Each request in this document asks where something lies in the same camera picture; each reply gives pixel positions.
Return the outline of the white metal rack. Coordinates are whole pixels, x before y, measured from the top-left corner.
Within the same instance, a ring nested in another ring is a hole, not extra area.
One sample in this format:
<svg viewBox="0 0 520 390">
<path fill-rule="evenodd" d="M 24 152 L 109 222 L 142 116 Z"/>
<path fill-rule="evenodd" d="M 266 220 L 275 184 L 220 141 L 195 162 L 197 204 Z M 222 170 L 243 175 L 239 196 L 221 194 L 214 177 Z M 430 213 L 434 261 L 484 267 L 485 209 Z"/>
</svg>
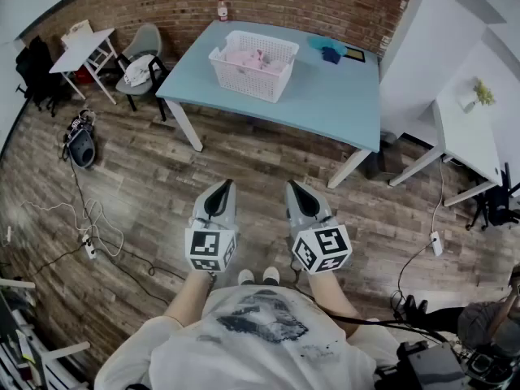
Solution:
<svg viewBox="0 0 520 390">
<path fill-rule="evenodd" d="M 90 348 L 87 341 L 47 349 L 19 310 L 7 302 L 4 292 L 24 292 L 36 285 L 0 277 L 0 390 L 89 390 L 60 361 Z"/>
</svg>

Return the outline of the black waist-mounted equipment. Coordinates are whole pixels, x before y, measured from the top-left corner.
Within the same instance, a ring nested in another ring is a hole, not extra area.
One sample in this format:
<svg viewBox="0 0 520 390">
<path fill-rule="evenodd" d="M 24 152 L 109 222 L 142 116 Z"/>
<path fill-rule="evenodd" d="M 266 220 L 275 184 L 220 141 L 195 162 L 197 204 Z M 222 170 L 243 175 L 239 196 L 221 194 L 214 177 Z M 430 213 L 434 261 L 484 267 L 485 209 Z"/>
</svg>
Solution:
<svg viewBox="0 0 520 390">
<path fill-rule="evenodd" d="M 401 343 L 395 366 L 376 370 L 375 390 L 466 390 L 466 375 L 449 344 Z"/>
</svg>

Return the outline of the person's right forearm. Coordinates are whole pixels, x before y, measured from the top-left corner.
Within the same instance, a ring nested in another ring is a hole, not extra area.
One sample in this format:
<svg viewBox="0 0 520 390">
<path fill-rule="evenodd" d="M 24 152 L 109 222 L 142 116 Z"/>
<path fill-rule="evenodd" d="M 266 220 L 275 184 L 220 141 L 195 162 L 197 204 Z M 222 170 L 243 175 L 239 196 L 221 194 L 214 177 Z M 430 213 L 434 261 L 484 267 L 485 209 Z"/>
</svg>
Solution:
<svg viewBox="0 0 520 390">
<path fill-rule="evenodd" d="M 308 274 L 307 278 L 312 295 L 323 310 L 341 317 L 361 318 L 359 312 L 342 291 L 333 271 Z"/>
</svg>

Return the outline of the light blue table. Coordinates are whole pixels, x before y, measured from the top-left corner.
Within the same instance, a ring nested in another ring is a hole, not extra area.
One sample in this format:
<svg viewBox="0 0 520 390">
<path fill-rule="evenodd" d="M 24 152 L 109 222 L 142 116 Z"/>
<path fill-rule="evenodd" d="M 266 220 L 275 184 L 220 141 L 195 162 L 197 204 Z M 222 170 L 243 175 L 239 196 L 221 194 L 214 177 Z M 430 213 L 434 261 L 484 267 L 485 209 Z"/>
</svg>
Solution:
<svg viewBox="0 0 520 390">
<path fill-rule="evenodd" d="M 222 88 L 210 64 L 210 52 L 232 31 L 279 38 L 299 45 L 292 75 L 278 102 L 271 103 Z M 189 47 L 157 91 L 192 147 L 203 145 L 183 104 L 208 106 L 287 125 L 355 148 L 328 181 L 338 186 L 372 152 L 379 151 L 381 107 L 379 67 L 371 52 L 364 62 L 342 58 L 326 62 L 308 43 L 309 33 L 244 21 L 213 21 Z"/>
</svg>

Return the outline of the white desk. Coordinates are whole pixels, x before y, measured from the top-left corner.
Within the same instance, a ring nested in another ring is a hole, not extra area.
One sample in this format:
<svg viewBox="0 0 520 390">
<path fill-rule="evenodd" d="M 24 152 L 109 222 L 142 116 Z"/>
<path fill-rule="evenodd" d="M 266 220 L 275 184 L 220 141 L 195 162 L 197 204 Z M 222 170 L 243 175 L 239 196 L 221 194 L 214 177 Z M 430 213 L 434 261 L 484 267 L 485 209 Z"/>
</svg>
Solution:
<svg viewBox="0 0 520 390">
<path fill-rule="evenodd" d="M 496 99 L 492 106 L 464 107 L 473 98 L 472 79 L 480 78 Z M 392 187 L 407 180 L 443 155 L 451 157 L 483 181 L 446 198 L 453 206 L 502 185 L 509 164 L 513 185 L 520 182 L 520 60 L 502 45 L 479 42 L 431 104 L 436 144 L 390 180 Z"/>
</svg>

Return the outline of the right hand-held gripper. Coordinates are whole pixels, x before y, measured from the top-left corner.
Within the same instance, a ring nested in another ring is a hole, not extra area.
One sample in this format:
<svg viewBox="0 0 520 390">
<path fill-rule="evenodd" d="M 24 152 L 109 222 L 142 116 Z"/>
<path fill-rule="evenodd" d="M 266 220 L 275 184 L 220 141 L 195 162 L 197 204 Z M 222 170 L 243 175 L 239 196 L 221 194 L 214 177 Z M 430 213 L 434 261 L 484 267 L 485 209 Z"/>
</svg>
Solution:
<svg viewBox="0 0 520 390">
<path fill-rule="evenodd" d="M 327 199 L 308 184 L 289 180 L 285 202 L 290 232 L 296 235 L 292 254 L 310 275 L 340 269 L 352 254 L 344 224 L 302 230 L 307 223 L 333 218 Z"/>
</svg>

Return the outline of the white plastic laundry basket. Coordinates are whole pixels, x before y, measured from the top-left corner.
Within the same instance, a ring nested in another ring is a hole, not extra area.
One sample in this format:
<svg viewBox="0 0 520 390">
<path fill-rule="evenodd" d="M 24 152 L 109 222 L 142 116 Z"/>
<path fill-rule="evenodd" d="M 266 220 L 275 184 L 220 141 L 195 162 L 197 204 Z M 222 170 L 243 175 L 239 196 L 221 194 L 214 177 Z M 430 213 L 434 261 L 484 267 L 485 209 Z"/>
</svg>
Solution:
<svg viewBox="0 0 520 390">
<path fill-rule="evenodd" d="M 280 99 L 289 78 L 299 50 L 299 45 L 257 33 L 234 30 L 225 37 L 223 49 L 214 48 L 209 60 L 221 87 L 276 103 Z M 225 55 L 236 50 L 263 50 L 271 60 L 284 61 L 288 66 L 280 73 L 259 71 L 238 66 L 225 60 Z"/>
</svg>

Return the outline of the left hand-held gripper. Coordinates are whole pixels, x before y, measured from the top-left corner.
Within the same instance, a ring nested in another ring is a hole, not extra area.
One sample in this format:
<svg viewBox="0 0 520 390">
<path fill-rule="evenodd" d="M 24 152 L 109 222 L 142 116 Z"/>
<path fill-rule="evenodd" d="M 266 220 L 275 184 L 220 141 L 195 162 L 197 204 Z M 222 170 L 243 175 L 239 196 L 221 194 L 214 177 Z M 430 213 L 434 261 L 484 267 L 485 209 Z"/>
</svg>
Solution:
<svg viewBox="0 0 520 390">
<path fill-rule="evenodd" d="M 236 251 L 236 185 L 217 182 L 199 195 L 191 225 L 184 232 L 184 251 L 194 271 L 225 272 Z"/>
</svg>

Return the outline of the small vase with green plant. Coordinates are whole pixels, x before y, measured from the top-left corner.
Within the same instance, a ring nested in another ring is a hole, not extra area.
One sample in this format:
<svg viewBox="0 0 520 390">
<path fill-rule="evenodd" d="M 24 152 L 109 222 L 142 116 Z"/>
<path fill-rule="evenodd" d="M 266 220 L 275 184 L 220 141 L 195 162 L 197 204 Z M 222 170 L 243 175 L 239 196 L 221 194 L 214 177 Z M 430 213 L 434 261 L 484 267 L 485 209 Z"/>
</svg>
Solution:
<svg viewBox="0 0 520 390">
<path fill-rule="evenodd" d="M 466 114 L 469 114 L 478 104 L 481 106 L 492 106 L 496 103 L 491 89 L 478 77 L 472 79 L 472 91 L 474 93 L 473 98 L 463 109 Z"/>
</svg>

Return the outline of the small white folding table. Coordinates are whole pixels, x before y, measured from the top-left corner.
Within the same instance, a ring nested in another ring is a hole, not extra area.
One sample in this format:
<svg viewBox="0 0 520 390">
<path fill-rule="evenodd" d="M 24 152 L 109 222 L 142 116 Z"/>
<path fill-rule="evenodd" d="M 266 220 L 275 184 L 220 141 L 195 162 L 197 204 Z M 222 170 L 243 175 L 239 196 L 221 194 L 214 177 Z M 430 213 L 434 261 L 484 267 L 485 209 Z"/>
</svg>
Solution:
<svg viewBox="0 0 520 390">
<path fill-rule="evenodd" d="M 110 36 L 115 31 L 115 28 L 108 28 L 101 31 L 81 35 L 74 39 L 70 45 L 67 46 L 65 52 L 58 58 L 50 69 L 50 74 L 60 74 L 66 82 L 76 91 L 76 93 L 85 100 L 85 95 L 76 87 L 68 75 L 72 72 L 78 71 L 81 67 L 85 67 L 87 72 L 92 76 L 94 81 L 108 99 L 116 105 L 116 100 L 107 90 L 105 85 L 101 82 L 98 73 L 103 69 L 106 63 L 117 57 L 115 48 L 111 43 Z M 100 48 L 102 43 L 106 43 L 109 48 L 109 53 L 106 58 L 96 67 L 92 68 L 89 62 L 89 57 L 95 50 Z"/>
</svg>

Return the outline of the teal fluffy cloth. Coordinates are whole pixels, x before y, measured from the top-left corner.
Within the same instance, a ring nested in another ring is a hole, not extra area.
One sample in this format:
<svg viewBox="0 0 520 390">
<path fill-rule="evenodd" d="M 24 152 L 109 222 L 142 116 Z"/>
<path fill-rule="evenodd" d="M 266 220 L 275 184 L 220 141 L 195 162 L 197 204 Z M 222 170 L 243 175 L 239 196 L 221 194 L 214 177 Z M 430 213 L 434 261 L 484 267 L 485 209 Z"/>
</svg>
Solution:
<svg viewBox="0 0 520 390">
<path fill-rule="evenodd" d="M 323 37 L 319 35 L 309 35 L 307 41 L 310 47 L 316 50 L 322 50 L 323 48 L 331 48 L 340 56 L 344 56 L 347 53 L 345 44 L 338 42 L 329 37 Z"/>
</svg>

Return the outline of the pink garment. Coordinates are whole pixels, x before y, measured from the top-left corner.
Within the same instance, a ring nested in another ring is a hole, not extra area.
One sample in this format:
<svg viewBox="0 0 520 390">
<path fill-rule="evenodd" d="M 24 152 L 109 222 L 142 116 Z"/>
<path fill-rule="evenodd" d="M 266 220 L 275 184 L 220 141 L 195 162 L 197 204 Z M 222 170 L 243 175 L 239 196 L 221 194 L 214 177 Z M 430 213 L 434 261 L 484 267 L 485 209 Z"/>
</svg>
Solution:
<svg viewBox="0 0 520 390">
<path fill-rule="evenodd" d="M 232 51 L 225 55 L 225 60 L 238 66 L 274 74 L 280 74 L 288 66 L 284 61 L 271 60 L 260 49 Z"/>
</svg>

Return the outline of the person's left forearm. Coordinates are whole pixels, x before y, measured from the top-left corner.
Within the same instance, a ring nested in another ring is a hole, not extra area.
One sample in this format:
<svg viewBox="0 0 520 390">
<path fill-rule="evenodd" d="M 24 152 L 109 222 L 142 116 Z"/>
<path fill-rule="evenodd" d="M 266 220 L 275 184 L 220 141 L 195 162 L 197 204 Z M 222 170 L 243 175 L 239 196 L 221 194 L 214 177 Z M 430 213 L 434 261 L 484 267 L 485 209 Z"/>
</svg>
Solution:
<svg viewBox="0 0 520 390">
<path fill-rule="evenodd" d="M 214 276 L 209 272 L 191 271 L 163 315 L 183 327 L 200 321 L 213 280 Z"/>
</svg>

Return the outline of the person's white printed t-shirt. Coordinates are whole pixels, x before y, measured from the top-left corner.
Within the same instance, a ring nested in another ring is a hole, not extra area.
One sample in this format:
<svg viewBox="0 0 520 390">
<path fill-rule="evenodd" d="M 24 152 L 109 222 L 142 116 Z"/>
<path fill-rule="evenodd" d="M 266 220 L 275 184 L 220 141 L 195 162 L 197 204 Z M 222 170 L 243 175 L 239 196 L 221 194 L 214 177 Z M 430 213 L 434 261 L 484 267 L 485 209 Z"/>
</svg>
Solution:
<svg viewBox="0 0 520 390">
<path fill-rule="evenodd" d="M 187 327 L 152 318 L 106 361 L 95 390 L 373 390 L 397 363 L 381 326 L 347 336 L 310 299 L 288 288 L 236 286 L 210 294 Z"/>
</svg>

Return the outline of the black office chair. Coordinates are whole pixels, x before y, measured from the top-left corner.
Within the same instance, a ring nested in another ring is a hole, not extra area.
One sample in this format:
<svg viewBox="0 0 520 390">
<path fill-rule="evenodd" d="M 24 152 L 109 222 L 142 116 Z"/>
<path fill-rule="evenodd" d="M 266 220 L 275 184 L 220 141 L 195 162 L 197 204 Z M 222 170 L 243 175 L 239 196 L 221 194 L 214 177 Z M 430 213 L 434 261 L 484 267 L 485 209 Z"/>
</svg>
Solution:
<svg viewBox="0 0 520 390">
<path fill-rule="evenodd" d="M 494 227 L 507 223 L 520 224 L 520 209 L 511 210 L 509 198 L 520 190 L 520 182 L 514 186 L 511 184 L 509 164 L 505 163 L 505 169 L 501 172 L 502 185 L 494 186 L 484 193 L 479 193 L 474 198 L 477 203 L 477 210 L 471 223 L 466 225 L 469 231 L 475 224 L 480 215 L 484 217 L 484 225 L 481 227 L 485 231 L 489 224 Z"/>
</svg>

